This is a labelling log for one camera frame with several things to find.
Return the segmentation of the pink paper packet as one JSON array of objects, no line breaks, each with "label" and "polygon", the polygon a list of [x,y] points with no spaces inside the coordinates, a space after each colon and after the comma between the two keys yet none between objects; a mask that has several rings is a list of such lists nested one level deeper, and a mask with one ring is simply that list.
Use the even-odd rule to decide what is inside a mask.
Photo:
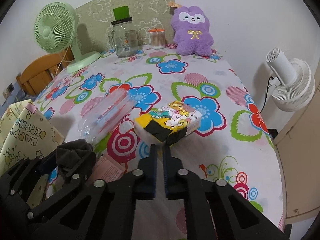
[{"label": "pink paper packet", "polygon": [[125,167],[116,162],[109,155],[102,155],[92,169],[92,174],[88,179],[88,185],[96,180],[102,179],[106,183],[118,180],[125,172]]}]

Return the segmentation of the grey sock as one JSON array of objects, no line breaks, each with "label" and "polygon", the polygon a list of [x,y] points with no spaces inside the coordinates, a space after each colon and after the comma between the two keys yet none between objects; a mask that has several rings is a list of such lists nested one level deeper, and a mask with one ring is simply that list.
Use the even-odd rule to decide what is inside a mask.
[{"label": "grey sock", "polygon": [[59,145],[55,150],[58,174],[65,177],[66,174],[87,154],[90,154],[89,163],[93,166],[97,157],[93,152],[93,146],[85,139],[78,139]]}]

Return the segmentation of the yellow cartoon tissue pack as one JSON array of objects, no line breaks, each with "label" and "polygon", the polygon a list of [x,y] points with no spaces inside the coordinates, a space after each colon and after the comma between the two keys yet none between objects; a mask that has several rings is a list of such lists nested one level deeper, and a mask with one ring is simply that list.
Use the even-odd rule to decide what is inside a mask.
[{"label": "yellow cartoon tissue pack", "polygon": [[148,146],[173,145],[201,126],[202,114],[195,108],[173,101],[135,118],[135,132]]}]

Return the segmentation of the floral tablecloth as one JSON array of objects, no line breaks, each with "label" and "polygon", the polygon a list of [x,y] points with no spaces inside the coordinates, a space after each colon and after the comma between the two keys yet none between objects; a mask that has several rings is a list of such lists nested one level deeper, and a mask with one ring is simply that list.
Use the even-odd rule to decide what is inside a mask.
[{"label": "floral tablecloth", "polygon": [[202,57],[180,56],[170,44],[163,50],[142,48],[120,59],[103,52],[87,68],[61,72],[37,97],[42,114],[65,136],[78,139],[78,124],[104,97],[127,89],[136,106],[97,143],[127,170],[149,155],[136,133],[135,118],[172,103],[194,107],[200,127],[172,147],[183,166],[208,181],[224,179],[279,229],[284,227],[283,187],[271,137],[258,107],[228,62],[216,51]]}]

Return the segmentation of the yellow cartoon storage box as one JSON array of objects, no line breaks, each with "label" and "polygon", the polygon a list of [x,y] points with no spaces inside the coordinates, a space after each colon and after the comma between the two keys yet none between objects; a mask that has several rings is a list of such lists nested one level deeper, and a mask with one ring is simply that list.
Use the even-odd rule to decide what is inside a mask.
[{"label": "yellow cartoon storage box", "polygon": [[64,140],[31,100],[11,104],[1,117],[1,174],[22,159],[46,157]]}]

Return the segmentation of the beige wooden door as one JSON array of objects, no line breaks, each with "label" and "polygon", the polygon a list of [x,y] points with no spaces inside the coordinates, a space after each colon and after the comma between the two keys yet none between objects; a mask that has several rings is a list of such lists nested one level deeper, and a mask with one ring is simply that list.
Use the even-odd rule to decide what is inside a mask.
[{"label": "beige wooden door", "polygon": [[286,189],[285,223],[319,213],[319,68],[312,100],[294,113],[274,140]]}]

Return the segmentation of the cotton swab jar orange lid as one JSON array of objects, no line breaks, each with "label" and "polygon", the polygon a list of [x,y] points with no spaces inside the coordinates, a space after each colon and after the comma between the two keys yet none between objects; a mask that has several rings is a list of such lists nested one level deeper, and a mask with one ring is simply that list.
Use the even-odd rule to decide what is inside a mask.
[{"label": "cotton swab jar orange lid", "polygon": [[150,37],[150,45],[153,49],[163,49],[166,46],[165,30],[151,29],[148,31]]}]

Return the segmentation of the glass mason jar mug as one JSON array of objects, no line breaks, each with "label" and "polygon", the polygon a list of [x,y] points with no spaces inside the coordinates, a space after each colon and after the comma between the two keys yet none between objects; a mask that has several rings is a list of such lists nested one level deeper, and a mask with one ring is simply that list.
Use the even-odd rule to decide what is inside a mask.
[{"label": "glass mason jar mug", "polygon": [[108,33],[111,47],[118,57],[131,57],[139,50],[137,32],[132,18],[124,18],[111,22],[112,30]]}]

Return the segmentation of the white standing fan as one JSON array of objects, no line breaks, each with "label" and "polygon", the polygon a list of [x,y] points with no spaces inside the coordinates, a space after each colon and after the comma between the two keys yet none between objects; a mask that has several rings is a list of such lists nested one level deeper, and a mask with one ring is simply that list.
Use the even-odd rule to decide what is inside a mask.
[{"label": "white standing fan", "polygon": [[275,47],[266,55],[266,63],[272,70],[265,102],[271,98],[284,112],[296,112],[311,101],[316,85],[310,66],[302,59],[288,59]]}]

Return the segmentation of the purple plush bunny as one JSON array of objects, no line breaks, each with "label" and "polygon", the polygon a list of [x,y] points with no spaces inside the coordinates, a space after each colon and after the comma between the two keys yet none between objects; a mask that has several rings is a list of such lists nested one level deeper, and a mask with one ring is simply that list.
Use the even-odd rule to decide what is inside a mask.
[{"label": "purple plush bunny", "polygon": [[176,8],[171,27],[174,30],[173,42],[177,45],[179,55],[211,55],[214,39],[209,32],[210,21],[200,7],[193,5]]}]

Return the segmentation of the green cup on jar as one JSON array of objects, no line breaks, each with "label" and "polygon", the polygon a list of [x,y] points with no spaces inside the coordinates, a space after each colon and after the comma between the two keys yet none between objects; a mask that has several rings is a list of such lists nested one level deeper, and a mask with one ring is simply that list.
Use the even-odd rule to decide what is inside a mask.
[{"label": "green cup on jar", "polygon": [[123,20],[126,18],[130,18],[130,12],[129,12],[129,7],[122,6],[122,7],[117,7],[113,9],[113,14],[114,14],[114,19],[116,21]]}]

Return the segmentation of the green desk fan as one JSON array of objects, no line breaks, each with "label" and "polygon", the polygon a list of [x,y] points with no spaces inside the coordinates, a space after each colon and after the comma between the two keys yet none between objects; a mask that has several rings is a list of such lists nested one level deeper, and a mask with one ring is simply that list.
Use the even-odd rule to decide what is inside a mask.
[{"label": "green desk fan", "polygon": [[78,23],[74,8],[62,2],[46,5],[35,20],[35,40],[44,51],[56,54],[71,49],[74,60],[67,66],[68,73],[77,72],[101,57],[97,51],[81,53],[77,36]]}]

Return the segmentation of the wall power outlet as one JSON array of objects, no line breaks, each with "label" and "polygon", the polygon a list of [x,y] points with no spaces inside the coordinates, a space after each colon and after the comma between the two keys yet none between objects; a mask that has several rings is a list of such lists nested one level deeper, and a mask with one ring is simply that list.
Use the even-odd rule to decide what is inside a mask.
[{"label": "wall power outlet", "polygon": [[14,85],[11,83],[5,90],[3,90],[3,97],[5,98],[5,100],[7,100],[7,98],[11,95],[14,89]]}]

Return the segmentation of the green patterned wall board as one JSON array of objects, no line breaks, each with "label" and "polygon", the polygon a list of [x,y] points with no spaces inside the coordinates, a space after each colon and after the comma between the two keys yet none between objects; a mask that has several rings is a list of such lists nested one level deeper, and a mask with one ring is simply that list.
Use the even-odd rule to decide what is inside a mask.
[{"label": "green patterned wall board", "polygon": [[149,44],[149,31],[163,29],[167,43],[171,43],[174,31],[170,25],[175,0],[92,0],[75,12],[79,18],[78,43],[82,53],[104,51],[111,47],[108,39],[112,22],[132,18],[140,45]]}]

